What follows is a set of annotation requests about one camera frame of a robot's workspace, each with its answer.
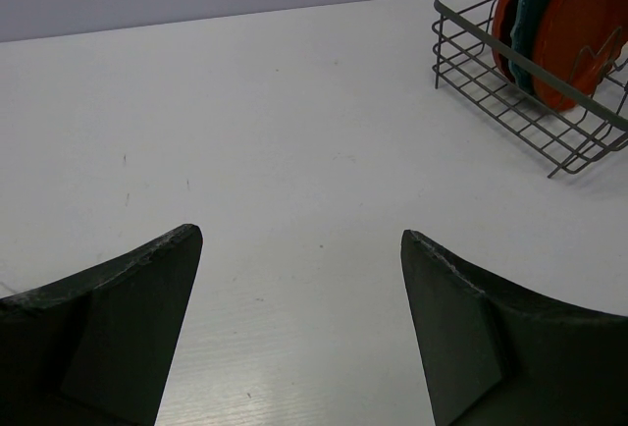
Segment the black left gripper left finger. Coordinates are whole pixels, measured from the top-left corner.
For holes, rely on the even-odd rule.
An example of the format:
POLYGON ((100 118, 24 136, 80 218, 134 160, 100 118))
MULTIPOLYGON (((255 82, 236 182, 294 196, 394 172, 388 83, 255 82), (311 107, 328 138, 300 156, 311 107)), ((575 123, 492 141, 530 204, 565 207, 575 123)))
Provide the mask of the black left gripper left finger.
POLYGON ((3 297, 2 424, 154 424, 201 250, 200 228, 185 224, 3 297))

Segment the teal scalloped ornate plate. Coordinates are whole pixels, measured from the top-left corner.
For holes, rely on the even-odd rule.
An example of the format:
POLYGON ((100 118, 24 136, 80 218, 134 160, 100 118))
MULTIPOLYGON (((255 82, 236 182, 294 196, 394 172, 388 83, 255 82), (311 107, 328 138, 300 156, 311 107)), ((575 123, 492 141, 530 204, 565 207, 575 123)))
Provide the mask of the teal scalloped ornate plate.
MULTIPOLYGON (((531 58, 536 31, 542 15, 537 3, 538 0, 518 0, 514 26, 510 32, 511 50, 525 59, 531 58)), ((533 94, 531 74, 520 65, 520 62, 509 60, 508 69, 514 77, 513 82, 524 92, 533 94)))

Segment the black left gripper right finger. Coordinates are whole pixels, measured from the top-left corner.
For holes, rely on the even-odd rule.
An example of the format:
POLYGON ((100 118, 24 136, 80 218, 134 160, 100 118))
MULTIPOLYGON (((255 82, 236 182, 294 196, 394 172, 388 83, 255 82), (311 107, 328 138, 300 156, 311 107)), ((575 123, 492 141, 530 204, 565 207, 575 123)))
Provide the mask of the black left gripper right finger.
POLYGON ((405 231, 403 279, 439 425, 623 425, 627 320, 535 293, 405 231))

